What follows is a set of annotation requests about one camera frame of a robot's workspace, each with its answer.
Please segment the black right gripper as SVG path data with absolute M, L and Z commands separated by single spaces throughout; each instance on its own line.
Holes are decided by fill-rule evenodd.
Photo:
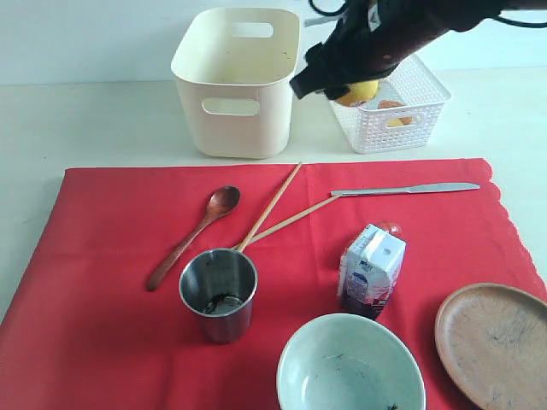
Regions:
M 388 76 L 448 32 L 427 6 L 427 1 L 350 1 L 328 42 L 305 52 L 310 65 L 290 80 L 292 91 L 298 99 L 319 93 L 333 101 L 350 92 L 349 84 Z

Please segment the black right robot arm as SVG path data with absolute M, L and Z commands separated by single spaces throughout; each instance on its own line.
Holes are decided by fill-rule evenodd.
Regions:
M 502 12 L 545 8 L 544 1 L 402 0 L 346 1 L 336 11 L 317 9 L 337 24 L 327 40 L 306 51 L 306 66 L 290 87 L 299 99 L 322 93 L 336 100 L 353 84 L 389 76 L 447 32 L 467 32 L 486 19 L 528 28 L 530 23 L 503 18 Z

